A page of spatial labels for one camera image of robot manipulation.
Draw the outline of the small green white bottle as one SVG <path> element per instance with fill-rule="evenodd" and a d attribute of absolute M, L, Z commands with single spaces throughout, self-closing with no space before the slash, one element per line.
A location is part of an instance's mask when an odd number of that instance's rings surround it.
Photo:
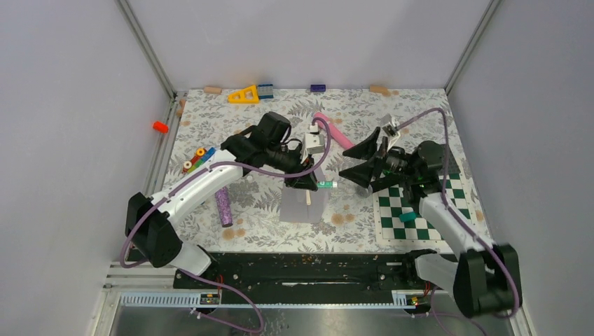
<path fill-rule="evenodd" d="M 338 187 L 337 181 L 319 181 L 317 187 L 320 189 L 333 189 Z"/>

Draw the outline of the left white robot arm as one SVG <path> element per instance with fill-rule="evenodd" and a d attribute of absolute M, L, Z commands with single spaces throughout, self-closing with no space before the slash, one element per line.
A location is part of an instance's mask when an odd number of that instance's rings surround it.
<path fill-rule="evenodd" d="M 202 288 L 213 285 L 217 269 L 207 252 L 182 241 L 174 227 L 216 192 L 251 172 L 284 179 L 288 188 L 316 191 L 315 170 L 329 154 L 331 138 L 320 129 L 329 124 L 314 118 L 294 149 L 288 148 L 291 123 L 282 115 L 267 112 L 257 125 L 229 136 L 198 169 L 174 185 L 151 196 L 138 192 L 127 206 L 124 257 L 136 247 L 146 262 L 159 268 L 171 265 L 190 275 Z"/>

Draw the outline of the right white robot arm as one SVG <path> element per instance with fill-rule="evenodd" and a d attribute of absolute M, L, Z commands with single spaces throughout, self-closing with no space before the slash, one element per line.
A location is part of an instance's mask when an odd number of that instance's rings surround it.
<path fill-rule="evenodd" d="M 423 141 L 407 153 L 395 146 L 398 136 L 397 132 L 380 136 L 376 127 L 362 142 L 343 151 L 345 157 L 359 159 L 361 164 L 339 175 L 374 192 L 400 187 L 408 206 L 438 231 L 454 253 L 454 261 L 429 249 L 407 253 L 403 282 L 419 288 L 428 281 L 447 291 L 467 318 L 513 316 L 523 303 L 516 250 L 481 235 L 450 201 L 446 145 Z"/>

